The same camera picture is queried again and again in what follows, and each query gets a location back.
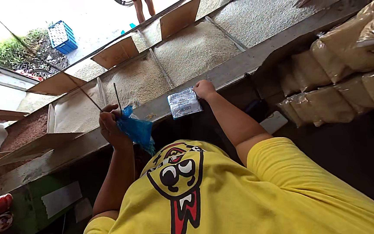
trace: person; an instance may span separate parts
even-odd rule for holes
[[[153,0],[144,0],[144,1],[147,4],[148,12],[150,13],[151,17],[153,17],[155,15]],[[144,13],[142,11],[142,2],[141,0],[133,0],[133,2],[135,5],[136,16],[138,18],[139,23],[141,24],[142,22],[145,21]]]
[[[118,106],[100,114],[114,148],[85,234],[374,233],[374,201],[308,158],[201,80],[210,105],[245,167],[206,142],[160,149],[135,178],[132,142],[115,124]]]

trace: plastic crate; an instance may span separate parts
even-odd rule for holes
[[[67,55],[68,53],[77,49],[76,40],[73,31],[65,22],[59,22],[51,25],[49,28],[49,37],[52,47],[61,53]]]

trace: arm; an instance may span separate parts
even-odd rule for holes
[[[251,148],[272,136],[256,120],[216,93],[210,81],[199,81],[193,90],[209,103],[224,133],[235,146],[240,160],[247,166],[247,157]]]
[[[99,115],[102,136],[113,146],[111,165],[93,206],[93,219],[106,216],[117,219],[123,196],[135,181],[135,162],[132,141],[116,126],[114,109],[107,105]]]

